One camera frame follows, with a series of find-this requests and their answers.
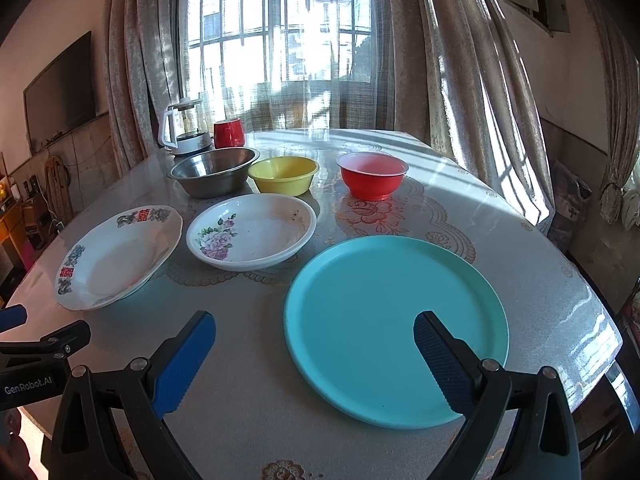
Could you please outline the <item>turquoise round plate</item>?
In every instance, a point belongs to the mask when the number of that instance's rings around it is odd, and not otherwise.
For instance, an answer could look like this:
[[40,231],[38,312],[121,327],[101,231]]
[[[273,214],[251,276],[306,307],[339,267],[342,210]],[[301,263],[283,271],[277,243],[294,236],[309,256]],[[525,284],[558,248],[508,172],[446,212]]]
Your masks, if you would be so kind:
[[297,274],[283,310],[286,344],[309,385],[362,422],[425,429],[456,419],[413,339],[433,311],[481,358],[506,362],[502,303],[472,264],[401,236],[354,238]]

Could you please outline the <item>red mug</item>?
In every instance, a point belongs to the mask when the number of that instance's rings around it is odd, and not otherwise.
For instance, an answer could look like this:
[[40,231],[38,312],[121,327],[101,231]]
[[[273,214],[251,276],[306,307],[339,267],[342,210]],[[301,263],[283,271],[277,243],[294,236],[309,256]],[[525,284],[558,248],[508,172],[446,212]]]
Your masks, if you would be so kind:
[[214,145],[220,148],[240,148],[245,145],[245,134],[240,118],[214,123]]

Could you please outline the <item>beige curtain left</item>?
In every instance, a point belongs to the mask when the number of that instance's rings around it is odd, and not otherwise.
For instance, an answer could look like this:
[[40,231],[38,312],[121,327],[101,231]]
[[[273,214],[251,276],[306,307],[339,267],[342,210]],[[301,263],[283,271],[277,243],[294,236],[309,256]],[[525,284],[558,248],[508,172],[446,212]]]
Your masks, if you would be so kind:
[[105,0],[108,116],[122,176],[159,147],[166,108],[179,99],[172,0]]

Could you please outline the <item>side window curtain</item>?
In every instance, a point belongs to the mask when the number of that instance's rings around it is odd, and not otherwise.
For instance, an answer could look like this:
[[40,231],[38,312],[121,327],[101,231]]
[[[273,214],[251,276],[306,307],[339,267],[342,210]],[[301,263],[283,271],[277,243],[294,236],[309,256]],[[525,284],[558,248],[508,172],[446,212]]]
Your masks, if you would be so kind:
[[639,61],[608,10],[584,0],[593,19],[603,66],[608,162],[600,186],[600,216],[630,230],[639,223],[634,170],[639,157]]

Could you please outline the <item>white bowl purple flowers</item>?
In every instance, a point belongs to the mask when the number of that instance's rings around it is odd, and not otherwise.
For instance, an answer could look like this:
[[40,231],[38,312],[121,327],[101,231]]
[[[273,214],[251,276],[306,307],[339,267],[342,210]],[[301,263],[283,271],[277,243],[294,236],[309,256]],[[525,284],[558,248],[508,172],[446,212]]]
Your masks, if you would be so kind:
[[316,227],[316,213],[299,198],[246,194],[202,211],[186,232],[186,246],[219,270],[262,270],[294,256]]

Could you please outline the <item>red plastic bowl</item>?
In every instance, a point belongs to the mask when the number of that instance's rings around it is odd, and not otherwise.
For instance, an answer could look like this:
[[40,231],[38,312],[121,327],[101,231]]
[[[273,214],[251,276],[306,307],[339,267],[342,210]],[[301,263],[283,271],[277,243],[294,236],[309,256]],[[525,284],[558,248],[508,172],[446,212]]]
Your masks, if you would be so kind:
[[390,198],[409,170],[403,160],[375,152],[344,154],[336,163],[350,194],[358,200],[369,202]]

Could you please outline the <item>yellow plastic bowl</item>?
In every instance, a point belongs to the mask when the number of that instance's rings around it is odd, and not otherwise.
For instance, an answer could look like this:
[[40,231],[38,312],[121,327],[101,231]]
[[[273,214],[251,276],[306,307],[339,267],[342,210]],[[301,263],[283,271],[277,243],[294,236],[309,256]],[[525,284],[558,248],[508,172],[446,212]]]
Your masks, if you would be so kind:
[[259,192],[301,196],[309,191],[318,162],[302,156],[271,157],[255,162],[248,170]]

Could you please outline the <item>beige curtain right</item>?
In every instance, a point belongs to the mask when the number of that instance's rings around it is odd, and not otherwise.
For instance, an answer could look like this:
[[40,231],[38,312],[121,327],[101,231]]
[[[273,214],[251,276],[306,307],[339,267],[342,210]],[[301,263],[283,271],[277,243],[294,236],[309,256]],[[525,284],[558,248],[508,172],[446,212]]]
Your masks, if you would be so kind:
[[498,0],[388,0],[395,127],[488,185],[541,233],[555,204],[538,110]]

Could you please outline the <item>beige curtain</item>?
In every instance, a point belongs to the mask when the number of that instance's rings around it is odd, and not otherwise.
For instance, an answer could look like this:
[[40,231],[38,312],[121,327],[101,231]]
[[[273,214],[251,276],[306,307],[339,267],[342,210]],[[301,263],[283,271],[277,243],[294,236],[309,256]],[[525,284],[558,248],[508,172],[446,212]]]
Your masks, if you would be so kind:
[[488,185],[541,233],[555,204],[538,110],[498,0],[388,0],[395,127]]
[[166,108],[179,99],[172,0],[105,0],[108,116],[122,176],[159,147]]

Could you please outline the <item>orange wooden cabinet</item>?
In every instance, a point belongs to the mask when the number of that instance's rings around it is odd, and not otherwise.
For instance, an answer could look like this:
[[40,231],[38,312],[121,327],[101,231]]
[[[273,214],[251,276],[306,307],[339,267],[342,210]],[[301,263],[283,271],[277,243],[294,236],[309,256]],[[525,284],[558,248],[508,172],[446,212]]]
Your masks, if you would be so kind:
[[20,200],[1,207],[0,235],[1,246],[12,264],[29,271],[34,265],[35,249],[27,236]]

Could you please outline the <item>white plate red characters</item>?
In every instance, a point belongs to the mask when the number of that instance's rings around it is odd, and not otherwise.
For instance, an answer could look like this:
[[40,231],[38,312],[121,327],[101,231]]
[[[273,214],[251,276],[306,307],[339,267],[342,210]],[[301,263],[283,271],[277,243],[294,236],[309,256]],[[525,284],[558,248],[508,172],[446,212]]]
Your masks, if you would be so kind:
[[101,309],[139,290],[182,237],[181,214],[145,205],[95,226],[67,252],[55,275],[56,301],[70,311]]

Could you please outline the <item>wall television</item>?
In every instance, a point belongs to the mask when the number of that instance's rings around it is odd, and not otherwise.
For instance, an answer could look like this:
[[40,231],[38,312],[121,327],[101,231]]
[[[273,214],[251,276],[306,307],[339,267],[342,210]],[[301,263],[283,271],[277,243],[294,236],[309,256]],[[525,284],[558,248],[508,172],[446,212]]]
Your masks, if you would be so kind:
[[91,32],[42,70],[23,91],[23,101],[33,155],[96,117]]

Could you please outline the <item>stainless steel bowl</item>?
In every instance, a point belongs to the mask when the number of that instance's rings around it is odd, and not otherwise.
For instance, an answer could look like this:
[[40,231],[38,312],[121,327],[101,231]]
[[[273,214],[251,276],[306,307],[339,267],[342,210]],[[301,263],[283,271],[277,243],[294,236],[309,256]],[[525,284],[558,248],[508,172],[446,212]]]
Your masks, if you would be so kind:
[[250,166],[257,162],[254,148],[221,148],[201,152],[177,162],[168,177],[193,198],[205,200],[236,192],[245,184]]

